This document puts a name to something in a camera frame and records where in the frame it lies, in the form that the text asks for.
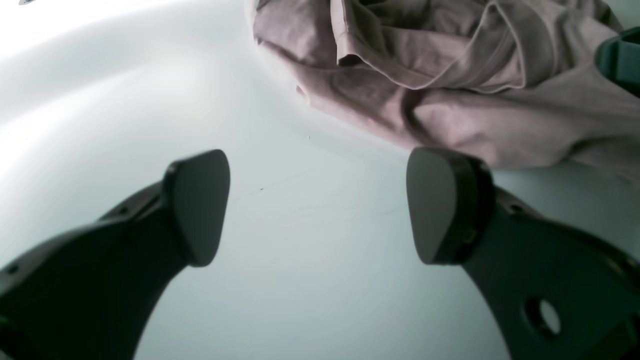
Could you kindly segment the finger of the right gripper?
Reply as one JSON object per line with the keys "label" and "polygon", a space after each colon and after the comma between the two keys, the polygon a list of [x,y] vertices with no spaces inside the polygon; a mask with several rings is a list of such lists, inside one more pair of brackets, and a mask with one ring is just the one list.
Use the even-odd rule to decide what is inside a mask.
{"label": "finger of the right gripper", "polygon": [[640,28],[624,30],[604,41],[594,63],[601,75],[627,92],[640,97]]}

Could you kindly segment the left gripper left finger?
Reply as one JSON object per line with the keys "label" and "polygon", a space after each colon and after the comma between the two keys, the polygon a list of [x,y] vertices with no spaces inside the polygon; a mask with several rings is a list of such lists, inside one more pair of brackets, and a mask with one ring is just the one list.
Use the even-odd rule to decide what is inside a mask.
{"label": "left gripper left finger", "polygon": [[167,286],[213,261],[230,180],[222,150],[179,159],[97,221],[10,260],[1,358],[132,360]]}

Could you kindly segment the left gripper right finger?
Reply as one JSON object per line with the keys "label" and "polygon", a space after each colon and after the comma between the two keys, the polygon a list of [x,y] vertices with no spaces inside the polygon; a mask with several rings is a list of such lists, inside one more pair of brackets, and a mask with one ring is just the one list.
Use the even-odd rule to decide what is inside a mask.
{"label": "left gripper right finger", "polygon": [[639,263],[494,184],[480,159],[415,148],[406,168],[414,248],[460,266],[513,360],[637,360]]}

